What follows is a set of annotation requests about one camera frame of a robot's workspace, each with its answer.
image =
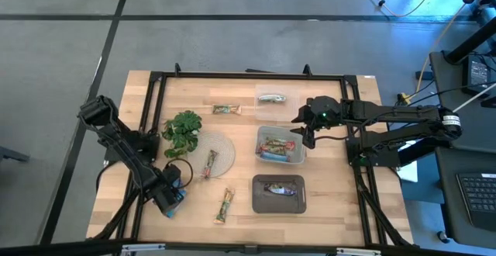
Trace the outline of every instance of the gray carpet floor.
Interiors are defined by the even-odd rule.
[[[397,13],[420,0],[387,0]],[[118,0],[0,0],[0,14],[113,14]],[[450,16],[461,0],[427,0],[416,16]],[[125,15],[307,14],[382,15],[370,0],[127,0]],[[469,15],[467,7],[462,12]],[[384,104],[413,92],[436,22],[121,21],[99,94],[120,102],[129,70],[244,71],[255,68],[315,74],[376,75]],[[0,246],[32,244],[59,176],[110,21],[0,20],[0,145],[31,155],[29,163],[0,164]],[[450,49],[478,29],[456,22],[436,50]],[[435,91],[434,86],[423,94]],[[55,242],[83,240],[104,150],[88,133],[60,215]],[[494,254],[441,244],[439,206],[407,202],[416,244],[425,248]],[[207,255],[207,252],[169,252]]]

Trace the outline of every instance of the wooden tabletop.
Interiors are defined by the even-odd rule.
[[[137,130],[148,85],[149,71],[130,71],[119,107],[119,118],[132,130]],[[362,100],[381,103],[374,76],[358,76]],[[328,95],[340,99],[337,81],[274,81],[259,79],[168,78],[160,129],[163,123],[187,109],[202,117],[201,131],[222,132],[235,146],[236,160],[224,175],[205,181],[194,178],[187,187],[187,196],[172,219],[160,213],[151,202],[143,207],[139,230],[140,240],[163,242],[192,242],[212,244],[294,244],[294,245],[363,245],[363,233],[357,203],[353,171],[346,159],[342,141],[320,140],[314,150],[307,149],[305,163],[298,166],[268,164],[257,161],[253,151],[257,130],[261,125],[293,127],[286,122],[255,119],[254,95],[256,85],[290,85],[300,92],[301,104],[308,97]],[[150,106],[150,119],[155,108]],[[242,114],[212,115],[212,104],[240,104]],[[378,123],[370,130],[384,132]],[[343,137],[344,126],[318,132],[318,135]],[[167,162],[163,152],[167,142],[162,139],[155,165],[162,168]],[[184,179],[189,170],[177,163]],[[401,233],[412,241],[410,227],[401,195],[398,178],[388,168],[375,168],[381,208]],[[99,233],[122,204],[128,170],[122,163],[103,174],[88,237]],[[258,174],[301,175],[305,179],[307,209],[302,214],[258,214],[252,210],[251,183]],[[214,224],[224,189],[234,188],[236,194],[229,208],[226,223]],[[377,230],[369,209],[373,240]],[[130,235],[132,219],[128,218],[125,236]]]

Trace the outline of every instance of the dark gray tray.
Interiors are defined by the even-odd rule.
[[[286,196],[264,190],[264,185],[271,182],[292,187],[297,193]],[[300,175],[255,175],[252,193],[252,207],[255,213],[304,213],[307,209],[305,180]]]

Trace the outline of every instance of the artificial plant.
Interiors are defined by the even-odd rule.
[[[168,158],[180,157],[192,152],[198,146],[198,131],[202,128],[202,118],[192,111],[179,112],[174,119],[165,123],[162,137],[170,142],[164,153]]]

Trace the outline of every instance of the round placemat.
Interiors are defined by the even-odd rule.
[[[202,174],[211,150],[217,152],[210,171],[211,178],[223,175],[233,166],[236,156],[233,142],[222,133],[201,132],[198,134],[198,146],[188,154],[188,161],[196,175]]]

